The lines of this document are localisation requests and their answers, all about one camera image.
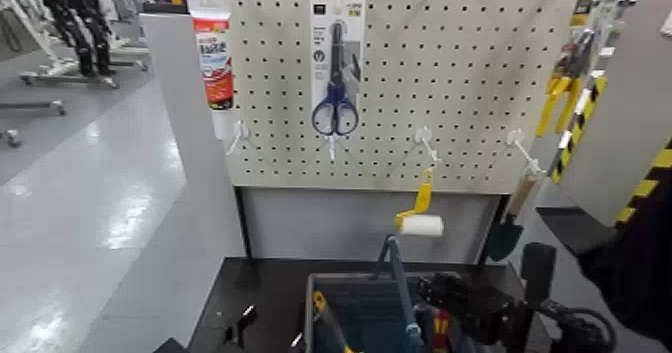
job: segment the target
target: paint roller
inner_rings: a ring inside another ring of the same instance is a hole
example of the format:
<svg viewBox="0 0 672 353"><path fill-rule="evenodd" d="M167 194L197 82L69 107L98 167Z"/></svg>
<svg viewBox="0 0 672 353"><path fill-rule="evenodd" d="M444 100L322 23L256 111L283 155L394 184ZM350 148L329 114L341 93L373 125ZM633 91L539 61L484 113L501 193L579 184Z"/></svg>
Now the paint roller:
<svg viewBox="0 0 672 353"><path fill-rule="evenodd" d="M424 182L418 188L415 206L410 211L400 212L394 218L394 224L399 227L402 235L419 235L438 237L443 234L443 219L441 216L423 214L429 209L432 197L432 169L424 171Z"/></svg>

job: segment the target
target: product label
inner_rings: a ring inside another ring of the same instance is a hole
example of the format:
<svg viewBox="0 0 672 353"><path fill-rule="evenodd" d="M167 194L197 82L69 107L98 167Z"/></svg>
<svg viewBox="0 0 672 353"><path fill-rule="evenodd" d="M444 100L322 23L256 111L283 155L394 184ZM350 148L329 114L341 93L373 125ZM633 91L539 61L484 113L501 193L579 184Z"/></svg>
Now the product label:
<svg viewBox="0 0 672 353"><path fill-rule="evenodd" d="M233 74L228 31L228 20L194 18L205 94L208 105L214 110L233 107Z"/></svg>
<svg viewBox="0 0 672 353"><path fill-rule="evenodd" d="M343 33L343 82L347 96L355 107L359 106L359 89L364 56L365 7L364 0L342 0L335 7L334 0L310 1L311 39L311 103L315 108L327 95L332 54L332 28L339 22Z"/></svg>

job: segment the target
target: white tag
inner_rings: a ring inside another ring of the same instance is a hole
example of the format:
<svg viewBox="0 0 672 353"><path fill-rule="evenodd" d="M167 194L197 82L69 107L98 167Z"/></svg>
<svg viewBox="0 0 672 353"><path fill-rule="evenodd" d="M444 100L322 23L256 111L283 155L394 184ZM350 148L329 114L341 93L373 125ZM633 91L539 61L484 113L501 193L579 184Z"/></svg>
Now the white tag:
<svg viewBox="0 0 672 353"><path fill-rule="evenodd" d="M579 102L576 104L576 109L574 109L574 114L581 114L583 113L583 109L586 107L586 103L588 102L588 98L590 98L590 89L584 88L583 92L581 93L581 97L579 98Z"/></svg>
<svg viewBox="0 0 672 353"><path fill-rule="evenodd" d="M567 144L569 143L569 139L572 137L572 133L569 131L565 131L562 134L562 138L560 139L560 143L558 144L558 148L560 149L565 149L567 148Z"/></svg>
<svg viewBox="0 0 672 353"><path fill-rule="evenodd" d="M665 20L663 27L660 28L660 33L666 36L672 36L672 11L670 11L670 15L667 17L667 20Z"/></svg>
<svg viewBox="0 0 672 353"><path fill-rule="evenodd" d="M600 57L611 57L612 55L614 55L614 50L616 50L616 48L614 47L602 48L602 50L600 51Z"/></svg>

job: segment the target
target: wooden handle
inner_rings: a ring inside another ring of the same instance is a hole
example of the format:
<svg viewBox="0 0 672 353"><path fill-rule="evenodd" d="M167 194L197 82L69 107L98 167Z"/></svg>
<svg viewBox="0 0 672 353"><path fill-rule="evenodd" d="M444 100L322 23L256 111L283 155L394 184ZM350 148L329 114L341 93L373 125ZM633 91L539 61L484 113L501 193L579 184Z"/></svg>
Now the wooden handle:
<svg viewBox="0 0 672 353"><path fill-rule="evenodd" d="M518 185L516 194L513 196L513 201L511 202L511 208L509 208L509 213L517 216L520 210L525 204L527 196L530 195L532 187L537 183L537 177L533 175L526 176Z"/></svg>

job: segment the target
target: black table top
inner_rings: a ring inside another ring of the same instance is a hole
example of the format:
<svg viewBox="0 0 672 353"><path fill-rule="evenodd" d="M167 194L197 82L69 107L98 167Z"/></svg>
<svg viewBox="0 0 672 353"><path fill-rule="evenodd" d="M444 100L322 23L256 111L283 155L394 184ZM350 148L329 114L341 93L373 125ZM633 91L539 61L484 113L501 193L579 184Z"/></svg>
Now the black table top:
<svg viewBox="0 0 672 353"><path fill-rule="evenodd" d="M189 344L192 353L221 352L224 330L250 304L259 319L245 331L249 353L286 352L296 336L299 305L305 301L306 281L311 273L370 272L372 262L226 259ZM407 272L474 272L475 265L405 263ZM523 287L510 266L486 266L483 275L493 286L522 297ZM528 347L545 352L548 335L536 318Z"/></svg>

